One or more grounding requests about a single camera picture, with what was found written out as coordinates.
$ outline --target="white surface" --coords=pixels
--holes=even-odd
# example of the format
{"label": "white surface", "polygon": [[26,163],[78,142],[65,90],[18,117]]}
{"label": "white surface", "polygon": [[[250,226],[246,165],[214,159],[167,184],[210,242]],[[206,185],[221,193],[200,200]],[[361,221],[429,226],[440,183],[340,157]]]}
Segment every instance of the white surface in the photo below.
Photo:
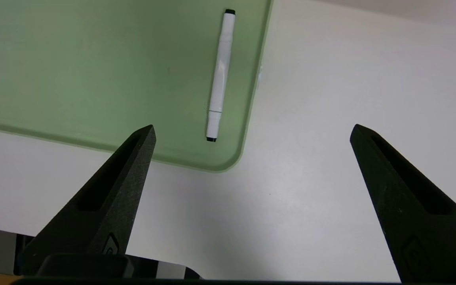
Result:
{"label": "white surface", "polygon": [[224,92],[228,80],[228,69],[230,67],[230,56],[232,54],[233,29],[235,27],[235,15],[224,13],[221,35],[217,47],[216,67],[212,92],[210,94],[209,119],[207,123],[207,137],[217,138],[219,132],[219,121],[223,112]]}
{"label": "white surface", "polygon": [[[152,163],[129,254],[205,278],[398,281],[349,135],[378,131],[456,202],[456,1],[367,2],[274,2],[241,161]],[[38,233],[107,157],[0,133],[0,229]]]}

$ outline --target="green tray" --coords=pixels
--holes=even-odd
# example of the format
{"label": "green tray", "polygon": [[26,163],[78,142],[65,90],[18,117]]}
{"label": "green tray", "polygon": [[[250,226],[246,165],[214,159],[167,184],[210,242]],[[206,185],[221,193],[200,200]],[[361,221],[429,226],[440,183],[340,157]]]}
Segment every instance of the green tray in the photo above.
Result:
{"label": "green tray", "polygon": [[[223,171],[242,154],[271,0],[0,0],[0,130]],[[225,9],[237,12],[217,142],[205,137]]]}

